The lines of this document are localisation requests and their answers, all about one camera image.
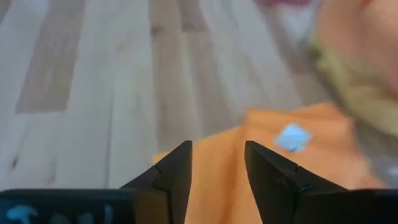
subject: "white tag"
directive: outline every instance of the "white tag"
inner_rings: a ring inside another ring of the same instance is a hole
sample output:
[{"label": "white tag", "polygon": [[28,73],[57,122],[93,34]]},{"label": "white tag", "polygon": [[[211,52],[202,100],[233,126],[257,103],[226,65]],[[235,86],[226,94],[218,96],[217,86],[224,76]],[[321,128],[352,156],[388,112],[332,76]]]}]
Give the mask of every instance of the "white tag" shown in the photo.
[{"label": "white tag", "polygon": [[297,124],[290,124],[278,136],[275,144],[289,152],[302,152],[311,138],[311,133]]}]

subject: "laminate flooring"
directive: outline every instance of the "laminate flooring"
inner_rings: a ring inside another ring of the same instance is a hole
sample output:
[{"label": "laminate flooring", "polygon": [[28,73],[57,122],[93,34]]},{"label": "laminate flooring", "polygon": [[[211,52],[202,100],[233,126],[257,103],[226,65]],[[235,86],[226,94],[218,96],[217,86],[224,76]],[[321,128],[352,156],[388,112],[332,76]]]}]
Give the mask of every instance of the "laminate flooring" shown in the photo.
[{"label": "laminate flooring", "polygon": [[329,99],[313,8],[252,0],[0,0],[0,189],[118,188],[247,106]]}]

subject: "wooden floor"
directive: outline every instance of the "wooden floor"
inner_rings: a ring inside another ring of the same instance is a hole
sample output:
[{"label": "wooden floor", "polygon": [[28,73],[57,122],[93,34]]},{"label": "wooden floor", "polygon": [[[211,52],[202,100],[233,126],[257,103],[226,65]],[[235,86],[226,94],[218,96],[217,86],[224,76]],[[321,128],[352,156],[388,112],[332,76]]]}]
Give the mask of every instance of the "wooden floor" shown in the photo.
[{"label": "wooden floor", "polygon": [[247,106],[327,100],[296,51],[312,7],[0,0],[0,189],[120,187]]}]

